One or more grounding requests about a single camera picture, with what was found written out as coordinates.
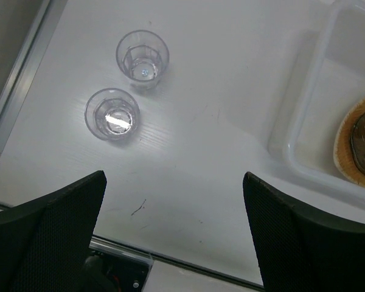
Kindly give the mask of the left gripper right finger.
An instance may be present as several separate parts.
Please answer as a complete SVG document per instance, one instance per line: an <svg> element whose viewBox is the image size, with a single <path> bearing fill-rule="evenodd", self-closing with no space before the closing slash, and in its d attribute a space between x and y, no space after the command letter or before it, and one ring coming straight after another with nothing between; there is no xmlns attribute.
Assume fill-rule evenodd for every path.
<svg viewBox="0 0 365 292"><path fill-rule="evenodd" d="M243 196L265 291L365 291L365 224L248 172Z"/></svg>

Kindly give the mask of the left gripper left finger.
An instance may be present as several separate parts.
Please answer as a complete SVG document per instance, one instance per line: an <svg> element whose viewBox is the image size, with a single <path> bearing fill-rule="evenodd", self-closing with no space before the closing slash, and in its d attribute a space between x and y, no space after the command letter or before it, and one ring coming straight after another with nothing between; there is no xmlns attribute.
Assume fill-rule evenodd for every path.
<svg viewBox="0 0 365 292"><path fill-rule="evenodd" d="M99 170L0 211L0 291L77 291L105 189Z"/></svg>

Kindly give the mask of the woven bamboo triangular plate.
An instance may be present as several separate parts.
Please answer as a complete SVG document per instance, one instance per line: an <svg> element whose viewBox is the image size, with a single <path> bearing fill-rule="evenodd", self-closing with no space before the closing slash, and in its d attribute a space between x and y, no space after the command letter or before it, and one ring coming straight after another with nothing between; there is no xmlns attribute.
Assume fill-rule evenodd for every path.
<svg viewBox="0 0 365 292"><path fill-rule="evenodd" d="M350 136L356 121L365 113L365 98L354 104L340 123L333 146L333 160L339 172L350 182L365 188L365 174L356 166Z"/></svg>

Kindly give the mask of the clear plastic cup front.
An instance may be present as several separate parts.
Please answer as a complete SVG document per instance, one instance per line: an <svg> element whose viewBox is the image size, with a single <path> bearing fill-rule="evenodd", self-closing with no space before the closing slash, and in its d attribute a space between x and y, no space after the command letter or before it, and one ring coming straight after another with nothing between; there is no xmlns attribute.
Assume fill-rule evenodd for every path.
<svg viewBox="0 0 365 292"><path fill-rule="evenodd" d="M122 89L101 89L86 103L85 124L100 140L127 140L136 132L139 123L139 105L131 94Z"/></svg>

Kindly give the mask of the clear plastic cup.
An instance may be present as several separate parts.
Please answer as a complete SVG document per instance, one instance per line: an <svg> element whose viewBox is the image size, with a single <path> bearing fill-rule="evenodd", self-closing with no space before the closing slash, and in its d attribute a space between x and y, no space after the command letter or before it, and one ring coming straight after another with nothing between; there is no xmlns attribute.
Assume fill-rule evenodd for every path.
<svg viewBox="0 0 365 292"><path fill-rule="evenodd" d="M155 88L167 71L170 52L165 41L149 30L125 34L116 47L116 62L130 86L138 91Z"/></svg>
<svg viewBox="0 0 365 292"><path fill-rule="evenodd" d="M86 103L85 124L100 140L127 140L136 132L139 123L139 105L131 94L122 89L101 89Z"/></svg>

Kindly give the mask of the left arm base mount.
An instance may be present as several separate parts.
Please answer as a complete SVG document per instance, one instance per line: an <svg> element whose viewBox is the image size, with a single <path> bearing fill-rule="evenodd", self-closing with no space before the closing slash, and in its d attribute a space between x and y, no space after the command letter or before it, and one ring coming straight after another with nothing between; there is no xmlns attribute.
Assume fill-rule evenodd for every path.
<svg viewBox="0 0 365 292"><path fill-rule="evenodd" d="M78 290L144 291L153 264L147 252L94 236Z"/></svg>

